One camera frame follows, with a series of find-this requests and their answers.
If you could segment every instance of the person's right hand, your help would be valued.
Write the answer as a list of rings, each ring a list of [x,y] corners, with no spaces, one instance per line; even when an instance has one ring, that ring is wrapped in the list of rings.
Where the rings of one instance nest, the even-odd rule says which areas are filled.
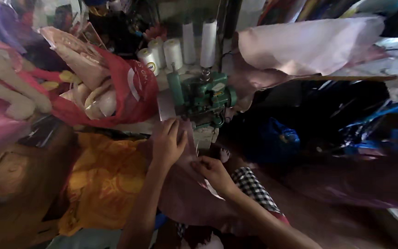
[[[220,160],[200,156],[199,161],[192,162],[191,166],[201,173],[220,195],[228,196],[233,191],[239,190]]]

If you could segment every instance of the person's left hand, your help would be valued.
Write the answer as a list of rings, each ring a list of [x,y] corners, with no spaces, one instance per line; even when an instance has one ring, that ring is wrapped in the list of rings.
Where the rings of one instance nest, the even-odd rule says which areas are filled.
[[[177,131],[179,128],[179,120],[171,118],[164,121],[161,134],[159,134],[153,143],[153,160],[152,164],[156,163],[168,170],[179,159],[182,152],[184,152],[187,144],[187,132],[184,131],[179,144],[176,141]]]

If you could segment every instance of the red plastic bag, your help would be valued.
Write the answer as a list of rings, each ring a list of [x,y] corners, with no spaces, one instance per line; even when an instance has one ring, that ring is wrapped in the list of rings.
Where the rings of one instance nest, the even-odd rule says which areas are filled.
[[[75,103],[53,93],[47,94],[52,102],[52,114],[67,124],[113,127],[118,124],[143,122],[158,112],[158,83],[153,72],[136,60],[124,60],[106,50],[95,47],[104,57],[116,90],[116,114],[99,120],[90,120]]]

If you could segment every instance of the green sewing machine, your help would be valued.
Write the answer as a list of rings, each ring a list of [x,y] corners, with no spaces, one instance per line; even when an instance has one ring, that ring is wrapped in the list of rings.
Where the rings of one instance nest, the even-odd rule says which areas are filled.
[[[228,76],[223,73],[202,69],[202,75],[184,80],[174,71],[167,74],[176,115],[189,118],[196,128],[211,126],[219,128],[224,124],[225,107],[236,104],[236,92],[227,86]]]

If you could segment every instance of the wooden surface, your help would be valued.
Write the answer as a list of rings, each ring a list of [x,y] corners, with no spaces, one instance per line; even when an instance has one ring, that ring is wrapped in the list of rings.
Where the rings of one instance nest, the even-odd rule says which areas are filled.
[[[70,172],[74,138],[62,125],[45,148],[0,150],[0,248],[27,248],[57,235],[57,221],[42,219]]]

